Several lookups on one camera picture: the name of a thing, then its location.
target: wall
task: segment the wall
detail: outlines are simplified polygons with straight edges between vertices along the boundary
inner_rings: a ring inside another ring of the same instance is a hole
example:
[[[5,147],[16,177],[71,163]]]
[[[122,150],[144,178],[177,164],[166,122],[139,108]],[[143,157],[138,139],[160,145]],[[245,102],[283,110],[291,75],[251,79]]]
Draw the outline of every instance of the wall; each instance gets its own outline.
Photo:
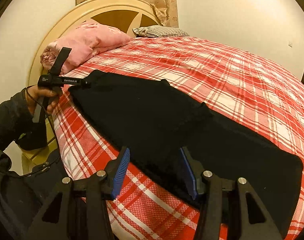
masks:
[[[191,36],[271,59],[302,79],[304,12],[295,0],[177,0],[177,6],[179,26]]]
[[[0,18],[0,103],[21,91],[36,50],[48,31],[75,0],[13,0]],[[22,173],[20,152],[12,143],[6,153]]]

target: sleeve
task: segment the sleeve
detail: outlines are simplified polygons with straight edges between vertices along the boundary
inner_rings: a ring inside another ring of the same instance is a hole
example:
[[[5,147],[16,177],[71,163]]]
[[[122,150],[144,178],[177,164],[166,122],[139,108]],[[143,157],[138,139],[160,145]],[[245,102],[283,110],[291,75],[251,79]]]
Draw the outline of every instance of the sleeve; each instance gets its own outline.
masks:
[[[32,115],[28,110],[25,89],[15,94],[10,100],[0,104],[0,150],[19,139],[33,125]]]

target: metal screw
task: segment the metal screw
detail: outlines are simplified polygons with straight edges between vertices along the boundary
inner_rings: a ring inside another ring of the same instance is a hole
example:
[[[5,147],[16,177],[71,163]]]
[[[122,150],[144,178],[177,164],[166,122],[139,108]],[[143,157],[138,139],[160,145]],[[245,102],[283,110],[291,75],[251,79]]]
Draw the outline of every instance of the metal screw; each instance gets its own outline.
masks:
[[[65,177],[62,179],[62,183],[64,183],[64,184],[68,184],[68,183],[70,183],[70,181],[71,181],[70,177]]]
[[[213,173],[210,172],[210,171],[204,171],[204,172],[203,172],[203,175],[204,175],[205,177],[210,178],[210,177],[212,177]]]
[[[99,177],[103,177],[103,176],[105,176],[105,174],[106,174],[106,172],[104,170],[100,170],[96,173],[96,175]]]
[[[245,178],[239,178],[238,179],[238,182],[240,183],[240,184],[245,184],[247,181],[246,181],[246,179]]]

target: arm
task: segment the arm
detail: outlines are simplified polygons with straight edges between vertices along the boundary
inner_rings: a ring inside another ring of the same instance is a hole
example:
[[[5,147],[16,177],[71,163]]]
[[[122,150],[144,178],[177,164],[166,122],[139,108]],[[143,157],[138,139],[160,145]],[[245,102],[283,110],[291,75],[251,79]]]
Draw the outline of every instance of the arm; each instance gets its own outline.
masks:
[[[53,102],[48,106],[47,112],[51,114],[62,95],[45,88],[33,86],[28,88],[29,94],[37,100],[40,96],[54,97]],[[0,150],[13,141],[17,140],[22,133],[28,132],[32,125],[32,117],[36,103],[31,99],[25,89],[15,94],[9,101],[0,104]]]

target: headboard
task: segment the headboard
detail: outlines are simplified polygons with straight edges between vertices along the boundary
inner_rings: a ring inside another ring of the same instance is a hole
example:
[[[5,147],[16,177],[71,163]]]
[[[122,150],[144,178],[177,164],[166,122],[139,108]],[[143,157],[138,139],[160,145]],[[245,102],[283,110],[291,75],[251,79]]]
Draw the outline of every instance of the headboard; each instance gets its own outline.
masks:
[[[105,25],[119,28],[130,37],[136,37],[133,28],[160,25],[152,6],[143,0],[88,0],[74,7],[49,31],[37,50],[31,69],[28,85],[35,85],[44,71],[40,55],[44,48],[71,28],[94,19]]]

